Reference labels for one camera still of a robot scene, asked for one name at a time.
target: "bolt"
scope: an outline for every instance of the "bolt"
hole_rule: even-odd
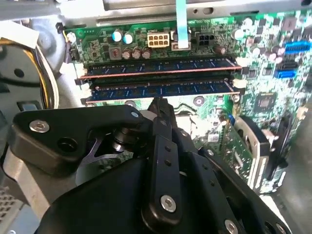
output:
[[[282,233],[282,234],[286,234],[286,231],[285,229],[282,227],[282,225],[280,225],[279,223],[276,224],[277,228],[279,229],[279,231]]]
[[[168,195],[164,195],[160,198],[160,204],[164,210],[170,213],[176,211],[176,202]]]
[[[138,114],[137,114],[136,112],[133,112],[133,111],[132,111],[131,114],[132,114],[133,117],[138,118]]]
[[[50,126],[46,121],[34,120],[29,124],[31,131],[36,133],[46,133],[50,130]]]
[[[239,100],[240,100],[240,97],[239,97],[238,94],[232,96],[232,101],[233,101],[234,103],[238,103]]]
[[[238,229],[231,220],[226,219],[224,221],[224,224],[225,224],[225,227],[229,231],[230,234],[238,234]]]
[[[162,125],[167,126],[167,123],[165,121],[161,120],[160,122],[161,122]]]
[[[215,154],[214,154],[214,152],[212,151],[212,150],[207,150],[207,153],[210,155],[210,156],[214,156]]]
[[[74,33],[68,33],[67,35],[67,39],[69,42],[74,43],[76,42],[76,35]]]
[[[181,130],[182,135],[184,135],[185,137],[187,137],[187,133],[182,129]]]

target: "blue sata port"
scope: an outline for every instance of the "blue sata port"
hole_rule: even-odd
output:
[[[274,77],[278,79],[294,78],[296,74],[297,71],[275,71]]]
[[[308,41],[296,41],[296,42],[289,42],[285,45],[285,54],[297,54],[306,51],[310,51],[311,49],[311,42]]]

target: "blue ram module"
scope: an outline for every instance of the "blue ram module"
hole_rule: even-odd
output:
[[[231,58],[203,58],[184,60],[147,60],[91,66],[80,79],[138,76],[148,74],[173,74],[186,72],[225,71],[241,69]]]
[[[163,84],[122,88],[97,88],[87,103],[106,100],[187,96],[197,94],[235,94],[239,90],[225,80],[203,81],[181,84]]]
[[[296,41],[285,44],[285,54],[298,54],[310,51],[311,42],[308,41]]]

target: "yellow wire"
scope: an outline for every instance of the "yellow wire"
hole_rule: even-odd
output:
[[[0,45],[14,45],[16,43],[14,43],[13,41],[10,41],[10,40],[7,40],[7,39],[0,39]],[[34,66],[36,67],[36,70],[38,72],[38,75],[39,75],[39,78],[40,78],[40,81],[42,83],[42,87],[43,87],[43,92],[44,92],[44,99],[45,99],[45,103],[47,105],[49,105],[49,98],[48,98],[48,92],[47,92],[47,88],[46,88],[46,84],[44,82],[44,79],[43,79],[43,75],[37,65],[37,63],[35,62],[35,59],[34,59],[34,56],[31,52],[27,51],[27,50],[23,50],[23,52],[29,57],[29,59],[31,60],[31,62],[34,64]]]

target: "motherboard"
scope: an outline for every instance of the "motherboard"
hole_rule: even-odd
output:
[[[77,84],[92,92],[82,102],[146,110],[165,97],[196,147],[213,147],[249,183],[253,155],[234,128],[247,116],[278,157],[263,180],[262,193],[274,192],[311,96],[312,10],[189,20],[187,28],[187,48],[176,21],[66,28]]]

